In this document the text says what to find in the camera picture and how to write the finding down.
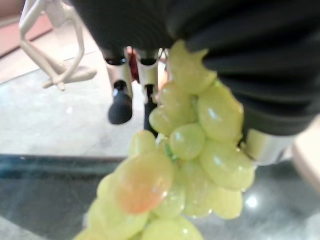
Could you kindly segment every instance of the glass table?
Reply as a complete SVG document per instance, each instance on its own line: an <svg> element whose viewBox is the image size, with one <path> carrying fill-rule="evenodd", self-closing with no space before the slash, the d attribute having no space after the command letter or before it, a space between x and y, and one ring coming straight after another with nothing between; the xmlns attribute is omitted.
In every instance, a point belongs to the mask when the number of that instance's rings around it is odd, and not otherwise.
<svg viewBox="0 0 320 240"><path fill-rule="evenodd" d="M143 126L138 85L132 120L107 123L110 89L99 74L63 93L43 90L39 70L0 85L0 216L47 240L81 230L98 182ZM320 196L284 161L257 168L239 218L192 221L207 240L320 240Z"/></svg>

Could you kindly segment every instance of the bunch of grapes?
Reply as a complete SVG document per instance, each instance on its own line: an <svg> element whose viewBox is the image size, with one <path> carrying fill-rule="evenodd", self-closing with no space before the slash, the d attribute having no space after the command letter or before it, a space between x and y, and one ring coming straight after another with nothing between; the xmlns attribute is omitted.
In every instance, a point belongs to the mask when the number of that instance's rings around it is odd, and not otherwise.
<svg viewBox="0 0 320 240"><path fill-rule="evenodd" d="M133 136L128 158L100 182L76 240L202 240L184 216L240 215L242 192L255 175L237 147L243 109L202 65L206 54L174 44L172 79L149 116L159 136L146 130Z"/></svg>

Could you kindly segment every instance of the red object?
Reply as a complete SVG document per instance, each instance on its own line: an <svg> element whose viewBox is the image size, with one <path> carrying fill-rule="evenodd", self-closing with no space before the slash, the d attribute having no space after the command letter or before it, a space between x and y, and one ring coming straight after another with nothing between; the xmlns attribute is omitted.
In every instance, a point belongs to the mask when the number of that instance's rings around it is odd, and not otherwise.
<svg viewBox="0 0 320 240"><path fill-rule="evenodd" d="M53 29L46 15L39 16L26 39L32 41ZM0 28L0 58L17 50L20 47L19 23L15 22Z"/></svg>

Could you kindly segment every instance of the black rubber gripper pad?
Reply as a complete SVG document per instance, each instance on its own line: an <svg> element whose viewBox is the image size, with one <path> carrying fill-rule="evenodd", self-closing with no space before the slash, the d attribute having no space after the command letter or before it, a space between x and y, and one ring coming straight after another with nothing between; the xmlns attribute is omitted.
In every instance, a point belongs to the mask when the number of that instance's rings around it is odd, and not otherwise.
<svg viewBox="0 0 320 240"><path fill-rule="evenodd" d="M320 1L292 0L269 3L237 12L227 19L198 29L187 41L191 51L240 51L303 38L319 25Z"/></svg>
<svg viewBox="0 0 320 240"><path fill-rule="evenodd" d="M71 0L101 49L170 47L163 12L166 0Z"/></svg>
<svg viewBox="0 0 320 240"><path fill-rule="evenodd" d="M234 94L253 100L281 104L299 104L315 100L320 93L320 75L314 79L307 78L303 82L291 81L261 81L260 76L252 78L237 78L219 76Z"/></svg>
<svg viewBox="0 0 320 240"><path fill-rule="evenodd" d="M128 122L131 118L132 99L122 90L119 90L109 108L108 119L111 124L119 125Z"/></svg>

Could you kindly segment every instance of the gray floor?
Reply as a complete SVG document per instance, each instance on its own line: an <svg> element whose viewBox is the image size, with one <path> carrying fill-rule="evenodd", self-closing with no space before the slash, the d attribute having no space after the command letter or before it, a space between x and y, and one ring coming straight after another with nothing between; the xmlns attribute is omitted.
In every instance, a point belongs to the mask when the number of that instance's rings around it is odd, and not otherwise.
<svg viewBox="0 0 320 240"><path fill-rule="evenodd" d="M95 52L85 58L101 64L97 56ZM35 70L0 85L0 153L126 155L131 136L143 127L142 93L137 83L133 84L132 119L115 126L107 121L112 98L106 72L90 81L69 84L65 92L56 87L43 89L46 79L41 70Z"/></svg>

